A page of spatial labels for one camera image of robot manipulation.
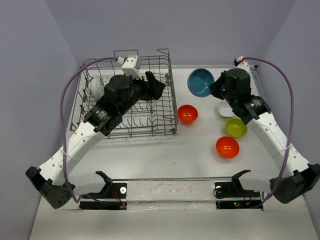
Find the blue bowl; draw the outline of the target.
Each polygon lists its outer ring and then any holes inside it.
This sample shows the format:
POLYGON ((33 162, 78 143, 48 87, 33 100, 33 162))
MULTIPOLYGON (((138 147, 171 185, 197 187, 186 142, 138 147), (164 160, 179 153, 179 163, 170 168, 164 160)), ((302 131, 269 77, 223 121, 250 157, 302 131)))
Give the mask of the blue bowl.
POLYGON ((211 94, 210 85, 214 82, 214 76, 209 70, 197 68, 188 76, 187 87, 192 95, 205 98, 211 94))

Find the grey wire dish rack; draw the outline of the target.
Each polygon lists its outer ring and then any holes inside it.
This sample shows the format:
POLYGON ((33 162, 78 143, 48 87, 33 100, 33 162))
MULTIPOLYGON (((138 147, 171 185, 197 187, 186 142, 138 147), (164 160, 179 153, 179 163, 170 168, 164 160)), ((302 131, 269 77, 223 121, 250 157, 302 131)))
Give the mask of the grey wire dish rack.
MULTIPOLYGON (((151 71, 157 81, 165 84, 161 97, 158 100, 138 101, 123 116, 122 123, 107 136, 108 140, 170 136, 177 132, 177 102, 169 49, 158 48, 157 54, 142 56, 140 72, 144 74, 146 71, 151 71)), ((67 125, 69 135, 76 131, 98 101, 90 91, 90 82, 102 80, 107 84, 111 77, 121 74, 121 65, 112 60, 97 62, 81 72, 67 125)))

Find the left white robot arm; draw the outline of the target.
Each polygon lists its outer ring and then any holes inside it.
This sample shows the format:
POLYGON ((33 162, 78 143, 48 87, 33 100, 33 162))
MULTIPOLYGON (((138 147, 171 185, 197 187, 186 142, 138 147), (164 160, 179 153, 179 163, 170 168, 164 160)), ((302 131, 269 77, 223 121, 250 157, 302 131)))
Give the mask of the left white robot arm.
POLYGON ((115 75, 104 86, 103 96, 85 115, 73 135, 62 141, 61 148, 39 167, 31 166, 26 176, 54 208, 59 209, 76 196, 96 200, 110 194, 113 181, 103 171, 95 171, 74 182, 69 173, 97 143, 107 137, 123 121, 138 101, 159 100, 166 85, 151 71, 138 79, 115 75))

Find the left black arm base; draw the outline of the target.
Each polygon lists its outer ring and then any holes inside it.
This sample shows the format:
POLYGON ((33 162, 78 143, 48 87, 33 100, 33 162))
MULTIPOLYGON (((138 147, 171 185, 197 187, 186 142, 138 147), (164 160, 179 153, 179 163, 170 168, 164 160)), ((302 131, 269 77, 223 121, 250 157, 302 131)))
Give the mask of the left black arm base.
POLYGON ((82 210, 126 210, 127 183, 113 182, 102 171, 95 174, 103 180, 103 186, 98 192, 82 195, 79 208, 82 210))

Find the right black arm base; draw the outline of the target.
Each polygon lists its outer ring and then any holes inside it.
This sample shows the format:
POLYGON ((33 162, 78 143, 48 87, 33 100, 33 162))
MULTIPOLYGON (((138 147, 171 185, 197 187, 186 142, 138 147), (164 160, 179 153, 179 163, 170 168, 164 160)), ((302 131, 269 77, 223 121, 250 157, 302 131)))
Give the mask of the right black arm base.
POLYGON ((250 170, 242 170, 231 177, 230 181, 214 183, 213 196, 217 210, 263 209, 261 194, 258 191, 245 190, 240 177, 250 170))

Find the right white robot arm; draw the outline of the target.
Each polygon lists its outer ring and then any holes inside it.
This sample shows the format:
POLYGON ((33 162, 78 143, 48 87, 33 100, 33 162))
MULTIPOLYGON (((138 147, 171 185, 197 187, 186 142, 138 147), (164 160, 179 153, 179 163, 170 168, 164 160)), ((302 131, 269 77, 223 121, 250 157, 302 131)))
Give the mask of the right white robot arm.
POLYGON ((242 196, 248 190, 273 195, 287 204, 313 189, 320 179, 320 165, 311 164, 288 142, 270 107, 251 94, 251 77, 241 68, 223 71, 209 86, 214 97, 225 100, 233 113, 256 135, 279 169, 279 177, 242 170, 231 178, 230 190, 242 196))

